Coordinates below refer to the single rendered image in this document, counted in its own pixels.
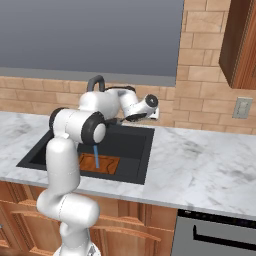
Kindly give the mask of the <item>brown wooden cutting board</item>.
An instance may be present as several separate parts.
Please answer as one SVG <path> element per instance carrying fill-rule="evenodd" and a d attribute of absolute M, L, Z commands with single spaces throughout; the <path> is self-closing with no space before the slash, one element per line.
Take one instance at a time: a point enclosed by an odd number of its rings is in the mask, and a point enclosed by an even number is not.
<path fill-rule="evenodd" d="M 99 167 L 96 167 L 96 160 L 93 154 L 81 153 L 79 156 L 80 170 L 114 175 L 116 173 L 120 158 L 99 155 L 98 161 Z"/>

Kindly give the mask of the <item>grey wall socket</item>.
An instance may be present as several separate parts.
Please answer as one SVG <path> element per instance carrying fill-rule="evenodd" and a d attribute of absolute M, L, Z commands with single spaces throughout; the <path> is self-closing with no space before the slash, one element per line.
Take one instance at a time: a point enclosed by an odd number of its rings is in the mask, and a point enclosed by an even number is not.
<path fill-rule="evenodd" d="M 236 119 L 246 119 L 248 117 L 252 102 L 252 98 L 238 97 L 232 117 Z"/>

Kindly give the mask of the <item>brown wooden cupboard door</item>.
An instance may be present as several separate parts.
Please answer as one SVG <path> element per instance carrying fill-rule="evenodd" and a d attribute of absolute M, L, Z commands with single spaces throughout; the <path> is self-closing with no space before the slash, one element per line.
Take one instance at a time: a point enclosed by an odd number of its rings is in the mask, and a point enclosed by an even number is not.
<path fill-rule="evenodd" d="M 171 256 L 177 209 L 91 196 L 100 206 L 91 240 L 102 256 Z"/>
<path fill-rule="evenodd" d="M 52 256 L 61 245 L 60 223 L 36 208 L 44 188 L 0 181 L 0 248 Z"/>

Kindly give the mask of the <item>grey dishwasher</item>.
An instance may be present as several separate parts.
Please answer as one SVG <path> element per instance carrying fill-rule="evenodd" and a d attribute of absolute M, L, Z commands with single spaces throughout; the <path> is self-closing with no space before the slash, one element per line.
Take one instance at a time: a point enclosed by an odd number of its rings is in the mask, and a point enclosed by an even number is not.
<path fill-rule="evenodd" d="M 201 235 L 256 244 L 256 221 L 178 210 L 171 256 L 256 256 L 256 251 L 193 240 Z"/>

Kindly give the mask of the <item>blue water stream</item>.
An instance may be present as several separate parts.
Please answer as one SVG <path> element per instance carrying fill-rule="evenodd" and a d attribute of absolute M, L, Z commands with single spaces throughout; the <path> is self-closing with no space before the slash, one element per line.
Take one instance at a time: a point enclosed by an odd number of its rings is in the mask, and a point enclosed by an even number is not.
<path fill-rule="evenodd" d="M 100 165 L 99 165 L 99 155 L 98 155 L 97 145 L 93 146 L 93 150 L 94 150 L 95 166 L 96 166 L 97 169 L 99 169 Z"/>

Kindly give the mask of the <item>brown wooden wall cupboard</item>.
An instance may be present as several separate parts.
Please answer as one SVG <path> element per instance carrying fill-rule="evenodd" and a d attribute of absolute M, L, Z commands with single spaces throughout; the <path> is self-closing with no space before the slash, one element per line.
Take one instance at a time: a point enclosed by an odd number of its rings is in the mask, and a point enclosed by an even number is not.
<path fill-rule="evenodd" d="M 231 0 L 219 65 L 232 89 L 256 90 L 256 0 Z"/>

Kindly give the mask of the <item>black kitchen sink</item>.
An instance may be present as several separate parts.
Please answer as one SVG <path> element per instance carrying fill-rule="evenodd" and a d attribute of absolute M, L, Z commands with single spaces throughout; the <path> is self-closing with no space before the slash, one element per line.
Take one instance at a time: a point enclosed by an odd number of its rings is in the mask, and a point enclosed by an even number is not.
<path fill-rule="evenodd" d="M 120 158 L 116 173 L 110 175 L 80 170 L 80 174 L 87 177 L 143 185 L 153 136 L 153 128 L 110 125 L 105 138 L 98 145 L 98 154 Z M 77 151 L 79 156 L 81 153 L 93 154 L 93 147 L 79 144 Z"/>

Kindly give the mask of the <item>grey window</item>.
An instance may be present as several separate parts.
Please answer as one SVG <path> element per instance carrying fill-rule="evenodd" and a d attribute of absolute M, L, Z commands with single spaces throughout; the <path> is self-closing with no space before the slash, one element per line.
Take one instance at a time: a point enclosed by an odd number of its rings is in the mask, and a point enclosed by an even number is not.
<path fill-rule="evenodd" d="M 0 0 L 0 75 L 173 87 L 184 0 Z"/>

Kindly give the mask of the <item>dark grey sink faucet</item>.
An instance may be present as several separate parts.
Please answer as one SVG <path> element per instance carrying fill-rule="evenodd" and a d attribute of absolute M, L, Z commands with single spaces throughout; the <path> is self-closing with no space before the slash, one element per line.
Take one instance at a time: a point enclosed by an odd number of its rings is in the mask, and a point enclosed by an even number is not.
<path fill-rule="evenodd" d="M 87 91 L 88 92 L 93 91 L 96 84 L 99 84 L 99 91 L 100 92 L 104 92 L 105 91 L 105 80 L 104 80 L 104 78 L 101 75 L 97 75 L 97 76 L 91 78 L 88 81 Z"/>

